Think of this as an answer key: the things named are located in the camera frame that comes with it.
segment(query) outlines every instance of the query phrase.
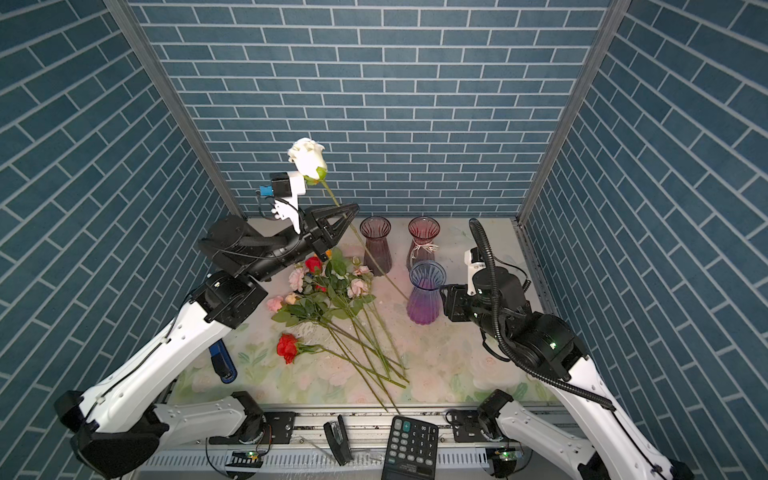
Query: white rose bud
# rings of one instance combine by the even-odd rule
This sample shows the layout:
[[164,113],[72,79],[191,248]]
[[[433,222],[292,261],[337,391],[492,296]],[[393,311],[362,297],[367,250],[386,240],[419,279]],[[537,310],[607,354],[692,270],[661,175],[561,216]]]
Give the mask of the white rose bud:
[[288,157],[296,165],[300,174],[314,180],[322,180],[328,172],[328,165],[323,160],[325,147],[309,138],[299,139],[288,150]]

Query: gradient purple vase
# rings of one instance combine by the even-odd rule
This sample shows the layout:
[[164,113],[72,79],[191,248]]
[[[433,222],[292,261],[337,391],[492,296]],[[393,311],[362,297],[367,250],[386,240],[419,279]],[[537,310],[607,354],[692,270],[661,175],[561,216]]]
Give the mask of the gradient purple vase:
[[[366,257],[363,263],[371,269],[373,276],[381,276],[392,269],[392,254],[386,236],[392,230],[392,225],[384,217],[368,217],[360,224],[360,233],[366,238]],[[371,255],[381,270],[372,262]]]
[[440,223],[431,217],[416,217],[408,223],[408,232],[412,239],[406,255],[406,268],[411,270],[413,265],[422,260],[434,260],[435,251],[429,244],[440,233]]
[[445,284],[445,269],[434,260],[415,263],[409,274],[413,291],[408,299],[408,317],[419,325],[429,325],[440,315],[440,287]]

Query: brick wallpaper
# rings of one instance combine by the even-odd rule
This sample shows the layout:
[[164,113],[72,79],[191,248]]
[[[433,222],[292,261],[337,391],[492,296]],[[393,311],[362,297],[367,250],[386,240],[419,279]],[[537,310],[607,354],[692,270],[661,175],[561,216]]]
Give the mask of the brick wallpaper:
[[89,478],[53,399],[169,321],[223,202],[101,0],[0,2],[0,145],[0,478]]
[[608,0],[131,4],[246,211],[309,136],[362,214],[509,217]]
[[614,393],[698,478],[768,478],[768,8],[634,0],[529,230]]

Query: floral tablecloth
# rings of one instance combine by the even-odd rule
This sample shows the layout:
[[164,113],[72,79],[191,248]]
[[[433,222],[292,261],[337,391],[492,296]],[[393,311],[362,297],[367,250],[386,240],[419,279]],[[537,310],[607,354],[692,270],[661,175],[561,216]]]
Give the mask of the floral tablecloth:
[[[411,290],[406,270],[409,219],[392,218],[390,221],[392,232],[388,240],[394,265],[389,276],[408,294]],[[438,221],[441,232],[435,239],[439,245],[435,259],[444,266],[448,283],[466,283],[464,252],[475,245],[468,221],[458,218],[440,218]],[[264,235],[276,233],[286,226],[283,222],[262,219],[250,222]],[[528,270],[511,221],[486,219],[482,224],[494,255]],[[363,257],[363,248],[352,231],[346,232],[339,248],[348,257]],[[290,291],[288,274],[289,271],[284,270],[271,282],[263,283],[270,296],[285,295]],[[503,389],[523,402],[557,402],[541,383],[527,377],[517,367],[490,356],[482,347],[475,324],[451,323],[441,314],[431,325],[416,325],[406,314],[405,300],[383,277],[374,279],[372,293],[408,367],[408,388],[389,387],[390,395],[398,405],[476,404],[494,389]],[[533,286],[526,296],[534,310],[541,310]],[[284,323],[272,321],[271,316],[266,301],[262,302],[246,322],[224,337],[238,371],[234,382],[225,385],[220,381],[206,351],[179,375],[169,401],[175,404],[209,402],[236,390],[246,390],[262,406],[378,405],[353,366],[335,356],[304,353],[297,356],[293,364],[286,365],[276,354],[277,341],[283,332],[302,337],[307,343],[333,343],[322,328],[311,324],[286,328]]]

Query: blue object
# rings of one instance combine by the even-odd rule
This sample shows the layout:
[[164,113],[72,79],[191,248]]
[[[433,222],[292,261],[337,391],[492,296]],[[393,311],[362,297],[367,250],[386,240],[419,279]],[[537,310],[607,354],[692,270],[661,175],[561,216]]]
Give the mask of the blue object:
[[224,341],[219,340],[209,346],[208,351],[210,352],[210,362],[214,365],[214,372],[221,378],[221,381],[224,383],[234,382],[237,378],[237,369]]

